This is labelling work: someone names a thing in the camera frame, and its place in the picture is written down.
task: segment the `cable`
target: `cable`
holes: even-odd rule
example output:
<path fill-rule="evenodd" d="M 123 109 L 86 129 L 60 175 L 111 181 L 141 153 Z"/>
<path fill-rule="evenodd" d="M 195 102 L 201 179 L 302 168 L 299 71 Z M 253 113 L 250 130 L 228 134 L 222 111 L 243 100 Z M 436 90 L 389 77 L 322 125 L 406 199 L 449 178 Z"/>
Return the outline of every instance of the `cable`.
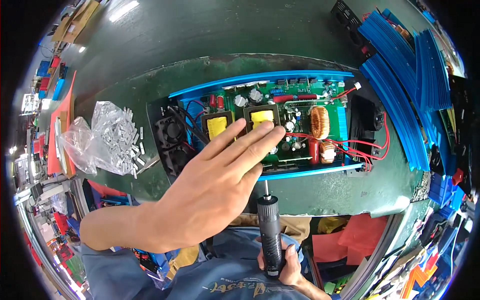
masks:
<path fill-rule="evenodd" d="M 198 127 L 197 123 L 195 122 L 195 120 L 193 119 L 193 117 L 183 108 L 181 107 L 176 107 L 178 110 L 180 110 L 181 112 L 183 112 L 183 114 L 185 115 L 185 117 L 187 117 L 190 122 L 192 123 L 192 126 L 197 129 L 199 132 L 202 132 L 202 130 Z"/>
<path fill-rule="evenodd" d="M 186 111 L 188 111 L 188 107 L 190 106 L 190 103 L 192 103 L 192 102 L 197 103 L 198 105 L 202 106 L 202 107 L 205 109 L 205 106 L 204 106 L 204 104 L 203 104 L 202 102 L 200 102 L 200 101 L 198 101 L 198 100 L 190 100 L 190 101 L 188 102 L 188 104 L 187 104 L 187 107 L 185 108 Z"/>
<path fill-rule="evenodd" d="M 178 121 L 179 121 L 180 123 L 182 123 L 187 129 L 189 129 L 189 130 L 200 140 L 200 142 L 204 143 L 205 145 L 210 142 L 210 141 L 208 140 L 208 138 L 206 137 L 206 135 L 205 135 L 203 132 L 201 132 L 201 131 L 199 132 L 199 131 L 197 131 L 196 129 L 192 128 L 192 126 L 190 126 L 190 125 L 185 121 L 185 119 L 182 118 L 182 116 L 181 116 L 180 114 L 178 114 L 178 113 L 173 109 L 173 107 L 168 106 L 167 108 L 168 108 L 168 109 L 171 111 L 171 113 L 178 119 Z M 196 124 L 194 123 L 193 118 L 192 118 L 189 114 L 187 114 L 187 117 L 189 117 L 189 119 L 191 118 L 191 119 L 192 119 L 191 121 L 192 121 L 194 127 L 197 127 L 197 128 L 198 128 L 198 126 L 196 126 Z"/>

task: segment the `electrolytic capacitor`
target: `electrolytic capacitor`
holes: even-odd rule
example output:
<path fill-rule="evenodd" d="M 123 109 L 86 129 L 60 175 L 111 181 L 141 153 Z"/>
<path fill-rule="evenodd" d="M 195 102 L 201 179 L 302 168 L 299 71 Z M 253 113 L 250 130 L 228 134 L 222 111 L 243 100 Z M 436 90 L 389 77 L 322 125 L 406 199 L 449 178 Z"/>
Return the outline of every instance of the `electrolytic capacitor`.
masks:
<path fill-rule="evenodd" d="M 285 128 L 289 131 L 289 132 L 292 132 L 293 129 L 295 128 L 295 124 L 293 124 L 293 122 L 287 122 L 285 124 Z"/>
<path fill-rule="evenodd" d="M 317 139 L 308 139 L 308 150 L 309 150 L 310 156 L 312 157 L 310 159 L 310 163 L 312 165 L 318 164 L 320 162 L 320 154 L 318 150 Z"/>
<path fill-rule="evenodd" d="M 213 108 L 216 108 L 216 101 L 215 101 L 215 95 L 210 94 L 210 106 Z"/>
<path fill-rule="evenodd" d="M 224 107 L 224 104 L 223 104 L 223 96 L 218 96 L 216 98 L 216 101 L 217 101 L 217 104 L 218 104 L 218 108 L 223 108 Z"/>
<path fill-rule="evenodd" d="M 242 97 L 242 95 L 236 95 L 234 99 L 235 105 L 238 107 L 245 107 L 247 105 L 247 99 Z"/>
<path fill-rule="evenodd" d="M 262 99 L 263 99 L 264 96 L 262 95 L 262 93 L 260 93 L 259 90 L 257 90 L 257 89 L 254 88 L 253 90 L 250 91 L 250 93 L 248 94 L 248 97 L 249 97 L 253 102 L 255 102 L 255 103 L 260 103 L 260 102 L 262 101 Z"/>

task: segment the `copper coil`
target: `copper coil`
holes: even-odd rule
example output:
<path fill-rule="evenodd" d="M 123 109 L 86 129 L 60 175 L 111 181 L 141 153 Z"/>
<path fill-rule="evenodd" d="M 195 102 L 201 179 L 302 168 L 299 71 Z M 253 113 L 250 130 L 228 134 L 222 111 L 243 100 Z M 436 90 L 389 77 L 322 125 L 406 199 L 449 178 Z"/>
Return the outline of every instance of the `copper coil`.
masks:
<path fill-rule="evenodd" d="M 315 106 L 310 112 L 310 130 L 314 138 L 323 140 L 330 132 L 330 120 L 328 111 L 323 106 Z"/>
<path fill-rule="evenodd" d="M 331 164 L 335 160 L 335 157 L 332 158 L 325 158 L 322 156 L 322 154 L 325 153 L 325 151 L 335 151 L 335 146 L 331 142 L 323 142 L 320 143 L 320 162 L 322 164 Z"/>

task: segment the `red capacitor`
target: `red capacitor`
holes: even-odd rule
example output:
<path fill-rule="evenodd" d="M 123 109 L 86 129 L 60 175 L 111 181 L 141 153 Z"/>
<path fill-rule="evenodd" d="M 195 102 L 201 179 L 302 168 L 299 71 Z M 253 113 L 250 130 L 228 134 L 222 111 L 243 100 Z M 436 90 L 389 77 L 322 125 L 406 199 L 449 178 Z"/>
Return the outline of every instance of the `red capacitor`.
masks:
<path fill-rule="evenodd" d="M 223 107 L 224 107 L 224 105 L 223 105 L 223 97 L 222 97 L 222 96 L 218 96 L 218 97 L 216 98 L 216 101 L 217 101 L 217 103 L 218 103 L 218 108 L 223 108 Z"/>
<path fill-rule="evenodd" d="M 298 95 L 297 96 L 298 100 L 316 100 L 317 95 L 316 94 L 306 94 L 306 95 Z"/>
<path fill-rule="evenodd" d="M 273 96 L 273 102 L 275 103 L 282 103 L 290 100 L 293 100 L 293 95 Z"/>
<path fill-rule="evenodd" d="M 215 102 L 215 95 L 210 94 L 210 106 L 215 108 L 216 107 L 216 102 Z"/>
<path fill-rule="evenodd" d="M 316 165 L 320 162 L 320 154 L 318 150 L 318 140 L 317 139 L 308 139 L 308 151 L 310 156 L 310 163 Z"/>

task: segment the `blue bin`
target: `blue bin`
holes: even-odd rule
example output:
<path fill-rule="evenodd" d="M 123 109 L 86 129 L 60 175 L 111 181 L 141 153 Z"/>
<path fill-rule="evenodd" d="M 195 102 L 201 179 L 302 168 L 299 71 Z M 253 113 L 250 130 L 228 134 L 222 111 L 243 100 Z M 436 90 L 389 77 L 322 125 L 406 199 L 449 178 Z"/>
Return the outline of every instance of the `blue bin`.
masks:
<path fill-rule="evenodd" d="M 463 197 L 465 196 L 465 193 L 458 186 L 455 186 L 454 190 L 456 191 L 454 192 L 452 201 L 450 201 L 450 204 L 448 207 L 457 211 L 460 209 L 460 206 L 462 205 L 462 201 L 463 201 Z"/>
<path fill-rule="evenodd" d="M 440 208 L 443 208 L 452 199 L 453 189 L 454 186 L 450 178 L 443 179 L 442 176 L 435 173 L 432 175 L 428 197 L 439 204 Z"/>

